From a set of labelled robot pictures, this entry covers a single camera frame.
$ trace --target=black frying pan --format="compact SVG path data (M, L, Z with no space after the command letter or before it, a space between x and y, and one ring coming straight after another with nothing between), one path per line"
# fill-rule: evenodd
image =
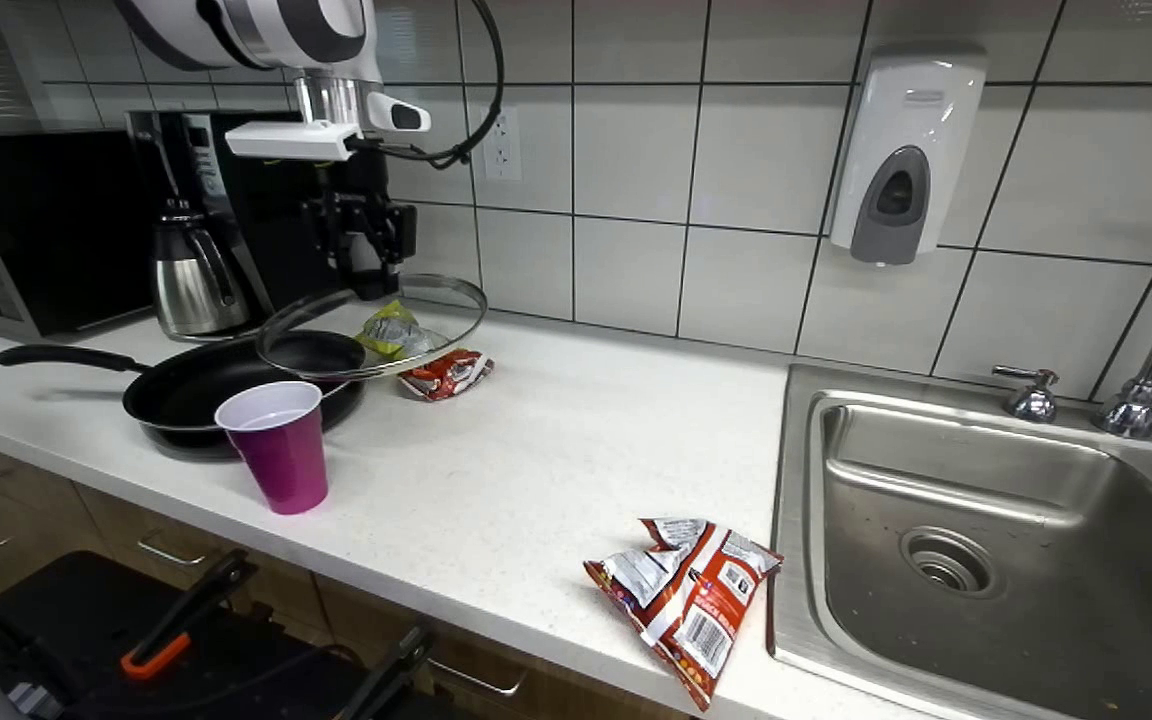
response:
M314 371L354 371L366 362L366 348L348 334L334 330L294 330L272 356L294 368ZM212 447L224 443L224 431L212 422L212 411L255 385L288 378L288 371L265 362L255 343L205 343L182 350L155 368L138 362L118 350L62 348L62 343L19 343L0 350L0 362L94 362L112 371L140 371L124 386L124 411L138 416L151 434L182 447ZM318 378L325 390L325 422L339 422L366 396L356 378Z

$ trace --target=coffee machine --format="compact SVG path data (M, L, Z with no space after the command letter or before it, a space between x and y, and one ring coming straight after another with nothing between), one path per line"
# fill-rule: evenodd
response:
M252 112L133 112L133 138L161 152L174 197L155 226L155 313L176 338L219 338L267 313L335 289L303 198L314 165L234 157L224 132Z

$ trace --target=plastic cup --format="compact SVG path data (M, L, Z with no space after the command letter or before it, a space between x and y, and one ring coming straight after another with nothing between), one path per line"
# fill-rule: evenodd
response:
M330 497L320 398L318 385L275 378L227 396L212 416L280 515L307 512Z

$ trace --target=frying pan handle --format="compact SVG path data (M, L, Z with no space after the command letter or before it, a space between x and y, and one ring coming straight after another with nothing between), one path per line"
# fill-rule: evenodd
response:
M133 356L64 348L64 343L3 348L0 362L3 368L17 368L17 362L94 362L94 368L112 368L112 371L145 371L145 362L138 362Z

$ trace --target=white soap dispenser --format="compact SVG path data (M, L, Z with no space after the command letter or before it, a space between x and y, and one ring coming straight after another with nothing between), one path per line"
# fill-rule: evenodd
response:
M850 138L833 244L870 262L911 262L939 226L984 92L979 56L872 60Z

